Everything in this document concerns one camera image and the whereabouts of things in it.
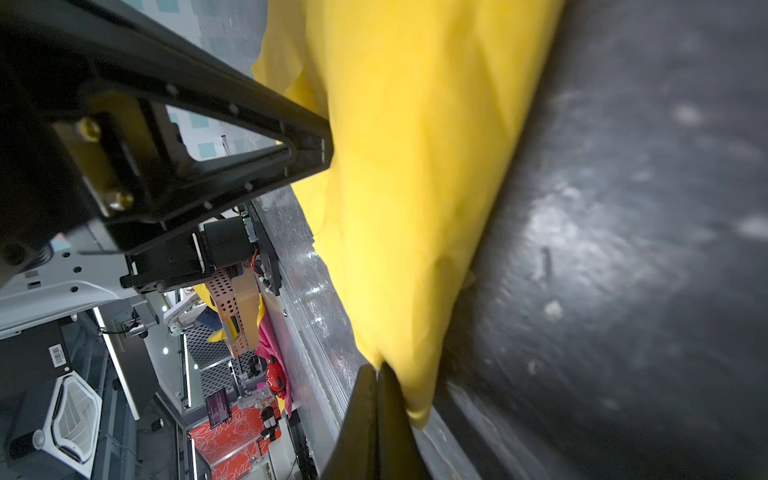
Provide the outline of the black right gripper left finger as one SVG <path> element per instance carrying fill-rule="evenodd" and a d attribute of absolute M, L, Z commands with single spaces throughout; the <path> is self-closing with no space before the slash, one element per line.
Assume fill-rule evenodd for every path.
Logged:
<path fill-rule="evenodd" d="M 321 479 L 379 478 L 377 371 L 362 366 L 357 374 L 336 445 Z"/>

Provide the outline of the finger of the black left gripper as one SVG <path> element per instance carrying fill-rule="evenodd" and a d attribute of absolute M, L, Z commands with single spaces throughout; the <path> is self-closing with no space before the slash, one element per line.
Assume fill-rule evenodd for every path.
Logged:
<path fill-rule="evenodd" d="M 272 140 L 195 159 L 171 108 Z M 326 170 L 329 123 L 119 1 L 53 5 L 53 229 L 140 252 Z"/>

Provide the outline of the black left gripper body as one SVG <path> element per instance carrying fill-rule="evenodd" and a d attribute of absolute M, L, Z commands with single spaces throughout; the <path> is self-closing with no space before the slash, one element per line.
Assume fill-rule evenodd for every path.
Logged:
<path fill-rule="evenodd" d="M 1 280 L 28 266 L 58 233 L 95 216 L 78 199 L 79 171 L 47 120 L 74 115 L 77 89 L 49 88 L 64 69 L 85 68 L 80 43 L 120 55 L 141 37 L 144 14 L 123 1 L 4 1 L 1 4 Z"/>

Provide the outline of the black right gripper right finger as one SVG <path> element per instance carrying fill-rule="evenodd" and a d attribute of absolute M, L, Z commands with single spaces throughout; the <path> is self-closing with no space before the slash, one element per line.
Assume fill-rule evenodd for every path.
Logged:
<path fill-rule="evenodd" d="M 402 391 L 392 368 L 383 363 L 377 377 L 377 442 L 379 478 L 431 479 L 406 411 Z"/>

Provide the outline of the yellow paper napkin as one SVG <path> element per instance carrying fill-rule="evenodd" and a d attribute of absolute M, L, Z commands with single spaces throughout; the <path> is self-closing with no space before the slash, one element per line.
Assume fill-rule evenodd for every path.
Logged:
<path fill-rule="evenodd" d="M 358 350 L 427 424 L 443 341 L 559 1 L 272 1 L 255 79 L 326 118 L 294 192 Z"/>

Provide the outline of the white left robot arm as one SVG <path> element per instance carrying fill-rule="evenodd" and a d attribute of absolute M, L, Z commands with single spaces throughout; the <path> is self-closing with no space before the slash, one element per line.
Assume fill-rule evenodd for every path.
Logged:
<path fill-rule="evenodd" d="M 210 279 L 329 122 L 120 1 L 1 5 L 1 332 Z"/>

